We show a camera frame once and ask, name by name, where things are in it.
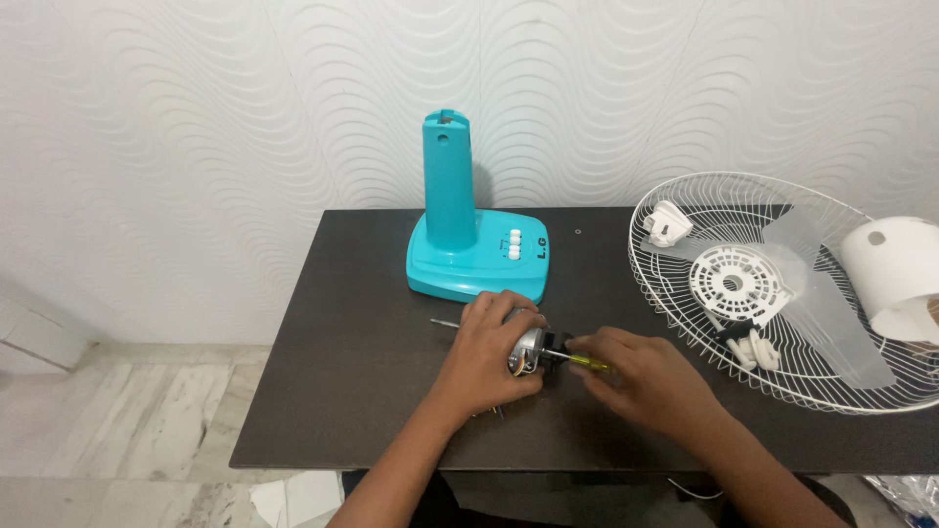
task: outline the fan blade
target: fan blade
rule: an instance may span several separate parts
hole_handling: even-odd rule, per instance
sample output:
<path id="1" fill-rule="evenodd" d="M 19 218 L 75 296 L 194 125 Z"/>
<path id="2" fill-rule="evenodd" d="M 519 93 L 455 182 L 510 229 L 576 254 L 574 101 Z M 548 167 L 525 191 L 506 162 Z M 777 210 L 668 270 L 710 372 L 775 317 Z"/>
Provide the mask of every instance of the fan blade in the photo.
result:
<path id="1" fill-rule="evenodd" d="M 763 241 L 779 244 L 793 250 L 806 261 L 808 268 L 815 266 L 815 258 L 822 246 L 822 228 L 818 221 L 803 209 L 792 208 L 762 229 Z"/>
<path id="2" fill-rule="evenodd" d="M 639 249 L 648 253 L 658 253 L 664 256 L 673 256 L 675 258 L 691 260 L 693 262 L 695 258 L 698 258 L 702 253 L 711 249 L 712 247 L 731 243 L 734 242 L 712 241 L 710 239 L 692 239 L 691 237 L 684 237 L 683 239 L 675 242 L 675 245 L 671 247 L 658 247 L 657 245 L 649 242 L 649 237 L 646 237 L 639 243 Z"/>
<path id="3" fill-rule="evenodd" d="M 805 288 L 780 313 L 849 386 L 877 389 L 897 381 L 828 273 L 808 272 Z"/>

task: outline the marble floor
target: marble floor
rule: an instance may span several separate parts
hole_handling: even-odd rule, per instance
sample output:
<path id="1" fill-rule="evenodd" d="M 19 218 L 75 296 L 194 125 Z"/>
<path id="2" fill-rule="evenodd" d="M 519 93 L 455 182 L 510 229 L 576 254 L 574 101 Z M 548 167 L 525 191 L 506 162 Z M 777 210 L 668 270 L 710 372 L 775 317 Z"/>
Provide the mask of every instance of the marble floor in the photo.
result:
<path id="1" fill-rule="evenodd" d="M 250 487 L 298 472 L 232 470 L 228 458 L 269 350 L 101 345 L 72 375 L 0 373 L 0 525 L 266 527 Z M 823 482 L 860 528 L 905 526 L 856 477 Z M 466 498 L 484 505 L 479 493 Z"/>

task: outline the textured white wall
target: textured white wall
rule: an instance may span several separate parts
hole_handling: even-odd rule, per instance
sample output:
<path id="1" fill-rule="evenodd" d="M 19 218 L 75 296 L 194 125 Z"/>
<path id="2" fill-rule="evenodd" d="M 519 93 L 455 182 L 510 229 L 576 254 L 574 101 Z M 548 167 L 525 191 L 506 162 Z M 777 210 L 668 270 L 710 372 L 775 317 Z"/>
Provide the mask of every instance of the textured white wall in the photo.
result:
<path id="1" fill-rule="evenodd" d="M 320 214 L 743 170 L 937 220 L 932 0 L 0 0 L 0 274 L 113 338 L 272 341 Z"/>

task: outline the white wire grille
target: white wire grille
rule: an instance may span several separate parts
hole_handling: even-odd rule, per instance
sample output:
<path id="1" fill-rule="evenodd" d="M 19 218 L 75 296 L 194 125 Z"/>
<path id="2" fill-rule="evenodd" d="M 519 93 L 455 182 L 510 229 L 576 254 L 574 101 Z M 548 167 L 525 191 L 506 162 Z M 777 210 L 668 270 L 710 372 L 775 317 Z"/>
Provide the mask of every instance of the white wire grille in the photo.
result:
<path id="1" fill-rule="evenodd" d="M 881 389 L 848 386 L 783 317 L 773 318 L 761 330 L 761 336 L 781 353 L 779 370 L 740 368 L 731 351 L 716 342 L 714 327 L 691 292 L 688 276 L 692 263 L 639 247 L 648 235 L 642 221 L 660 200 L 681 208 L 694 223 L 690 237 L 740 244 L 763 242 L 761 229 L 789 207 L 808 210 L 823 230 L 823 247 L 815 271 L 827 272 L 834 278 L 897 376 L 897 383 Z M 875 334 L 837 260 L 838 245 L 844 236 L 870 220 L 834 198 L 779 179 L 743 173 L 691 174 L 662 183 L 639 202 L 630 223 L 630 264 L 646 299 L 656 312 L 668 316 L 669 326 L 677 327 L 679 336 L 685 337 L 689 345 L 702 346 L 708 363 L 726 369 L 752 388 L 819 411 L 860 414 L 923 409 L 939 403 L 939 348 Z"/>

